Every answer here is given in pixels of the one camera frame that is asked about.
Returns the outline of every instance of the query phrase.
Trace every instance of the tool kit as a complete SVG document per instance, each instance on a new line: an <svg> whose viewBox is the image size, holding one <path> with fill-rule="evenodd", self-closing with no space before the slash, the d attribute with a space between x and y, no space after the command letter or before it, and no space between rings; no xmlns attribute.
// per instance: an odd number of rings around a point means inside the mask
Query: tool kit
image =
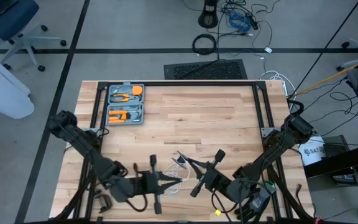
<svg viewBox="0 0 358 224"><path fill-rule="evenodd" d="M109 87L106 125L143 123L144 85L124 83Z"/></svg>

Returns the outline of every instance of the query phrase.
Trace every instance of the floor mat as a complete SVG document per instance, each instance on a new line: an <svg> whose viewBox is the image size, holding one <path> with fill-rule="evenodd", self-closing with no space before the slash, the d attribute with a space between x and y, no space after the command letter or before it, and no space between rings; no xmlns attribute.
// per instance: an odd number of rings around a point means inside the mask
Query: floor mat
<svg viewBox="0 0 358 224"><path fill-rule="evenodd" d="M166 80L248 79L242 59L164 65Z"/></svg>

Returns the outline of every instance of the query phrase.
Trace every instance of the black metal frame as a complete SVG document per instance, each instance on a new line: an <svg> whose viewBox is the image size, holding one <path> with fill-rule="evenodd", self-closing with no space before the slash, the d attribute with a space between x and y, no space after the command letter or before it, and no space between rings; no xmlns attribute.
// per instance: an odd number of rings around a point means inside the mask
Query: black metal frame
<svg viewBox="0 0 358 224"><path fill-rule="evenodd" d="M358 148L350 150L344 136L341 136L341 139L344 143L346 152L305 166L306 178L316 177L323 174L354 174L358 184Z"/></svg>
<svg viewBox="0 0 358 224"><path fill-rule="evenodd" d="M252 91L254 93L255 108L256 108L257 118L258 118L258 122L259 122L260 137L262 138L262 140L263 140L263 135L262 135L261 129L265 128L265 125L264 125L262 109L261 109L260 101L259 101L258 89L260 89L262 91L262 95L264 98L268 126L270 128L274 128L273 116L272 116L272 111L270 109L267 87L266 87L265 81L263 81L263 80L261 80L261 81L227 81L227 82L222 82L222 81L204 81L204 82L203 81L199 81L199 82L147 81L147 82L131 82L131 83L132 84L144 84L145 86L251 86ZM93 106L90 128L95 128L95 126L96 126L96 119L98 116L98 108L99 108L99 103L100 103L100 99L101 99L101 92L106 89L107 91L106 91L106 96L104 99L104 106L103 106L103 112L102 112L101 124L100 124L100 129L104 130L105 125L106 125L106 113L107 113L106 110L107 110L109 86L110 85L122 85L122 84L123 84L123 82L99 82L98 83L95 102L94 102L94 106ZM280 178L283 180L283 183L285 185L287 185L285 183L284 169L283 169L281 158L277 159L276 162L277 162L278 174L279 174ZM86 176L89 171L90 171L89 162L86 159L84 159L83 166L81 169L79 186L85 181ZM91 181L91 186L89 188L89 194L88 194L88 199L87 199L87 203L86 203L86 211L85 211L85 218L89 218L89 219L91 218L95 185L96 185L96 179L93 179ZM73 218L80 217L81 202L82 202L82 197L79 199L79 202L77 203L76 207L74 208ZM278 198L277 198L276 193L274 193L272 195L272 202L273 202L273 210L274 210L275 218L277 220L278 218L281 218L281 214L280 214L280 207L278 205ZM284 204L285 204L285 211L287 213L287 218L293 218L291 206L285 198L284 198Z"/></svg>

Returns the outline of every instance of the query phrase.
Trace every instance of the floor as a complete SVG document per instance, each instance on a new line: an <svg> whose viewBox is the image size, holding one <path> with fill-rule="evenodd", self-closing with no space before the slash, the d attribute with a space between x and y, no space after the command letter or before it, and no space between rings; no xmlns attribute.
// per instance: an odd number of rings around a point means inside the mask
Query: floor
<svg viewBox="0 0 358 224"><path fill-rule="evenodd" d="M191 53L193 39L205 33L205 29L197 24L199 12L186 8L181 0L36 1L40 10L30 23L42 22L49 27L45 35L59 36L67 40L68 45L35 45L44 53L36 55L39 64L46 67L43 73L31 64L26 54L17 54L8 60L12 73L31 89L35 112L21 120L0 114L0 223L48 218L65 143L43 134L45 122L50 113L74 110L82 80L162 80L165 64L216 58L216 54L197 56ZM202 7L201 0L184 1L190 8ZM255 2L248 1L246 7ZM258 2L269 8L273 4L273 0ZM242 59L249 79L258 79L265 63L266 70L286 75L295 86L313 67L300 87L304 89L336 73L339 64L358 58L358 53L338 49L349 37L358 40L358 5L336 34L357 3L358 0L281 0L272 13L257 15L259 21L268 21L273 29L269 45L273 49L271 54L261 54L265 59L248 52L236 56L221 54L221 58ZM229 32L232 28L223 24L219 31ZM220 47L232 53L237 52L233 48L251 48L257 32L253 30L252 33L253 37L222 38ZM255 47L263 49L270 34L267 24L262 23ZM8 47L8 44L0 46L0 59ZM61 95L58 84L65 84ZM301 95L299 100L309 105L328 89ZM336 90L354 96L347 85ZM338 108L346 109L348 104L324 97L305 111L303 117L311 121ZM313 126L320 134L326 133L351 116L337 113L314 122ZM343 134L349 143L358 144L358 132L354 130L358 130L358 118L330 136ZM48 141L45 155L38 178L34 179L35 173L31 175L35 184L30 184L26 190L36 155L42 158L40 141ZM358 188L335 187L329 177L309 179L308 183L317 216L327 218L354 208L330 220L358 223ZM25 212L17 215L24 194L31 198L27 215Z"/></svg>

